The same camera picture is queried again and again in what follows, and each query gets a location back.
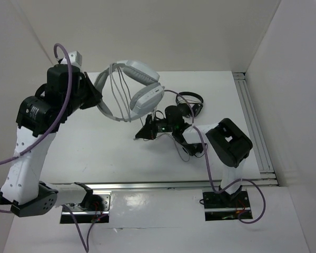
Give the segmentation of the white over-ear headphones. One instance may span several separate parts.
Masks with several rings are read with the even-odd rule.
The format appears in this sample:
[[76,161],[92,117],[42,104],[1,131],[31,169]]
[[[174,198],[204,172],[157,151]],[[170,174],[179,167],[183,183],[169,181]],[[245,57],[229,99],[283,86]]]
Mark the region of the white over-ear headphones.
[[[111,92],[120,116],[115,116],[107,106],[105,87]],[[164,96],[164,86],[160,75],[148,65],[135,60],[122,60],[111,63],[94,82],[101,92],[102,100],[97,105],[99,111],[114,121],[132,122],[153,112]]]

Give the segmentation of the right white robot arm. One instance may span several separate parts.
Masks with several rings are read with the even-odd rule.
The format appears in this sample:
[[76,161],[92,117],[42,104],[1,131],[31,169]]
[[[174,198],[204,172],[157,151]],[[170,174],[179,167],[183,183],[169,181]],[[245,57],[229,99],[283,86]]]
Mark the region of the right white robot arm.
[[189,156],[205,156],[208,162],[208,148],[211,147],[219,161],[224,165],[223,177],[217,190],[220,203],[232,206],[242,190],[242,168],[253,148],[249,137],[228,118],[218,124],[195,126],[185,122],[194,119],[191,109],[186,115],[179,106],[165,108],[165,117],[157,118],[149,114],[145,124],[135,135],[136,139],[155,140],[163,134],[170,134]]

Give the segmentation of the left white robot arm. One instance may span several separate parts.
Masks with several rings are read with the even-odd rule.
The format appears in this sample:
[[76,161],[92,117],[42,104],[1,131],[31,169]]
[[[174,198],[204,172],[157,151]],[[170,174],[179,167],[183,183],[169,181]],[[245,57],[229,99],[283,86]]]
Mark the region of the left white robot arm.
[[87,73],[79,67],[58,64],[47,70],[47,82],[19,106],[16,146],[0,188],[0,205],[9,205],[9,212],[18,217],[41,216],[62,205],[76,205],[81,210],[101,208],[102,198],[83,183],[49,184],[40,180],[60,125],[77,109],[91,108],[100,99]]

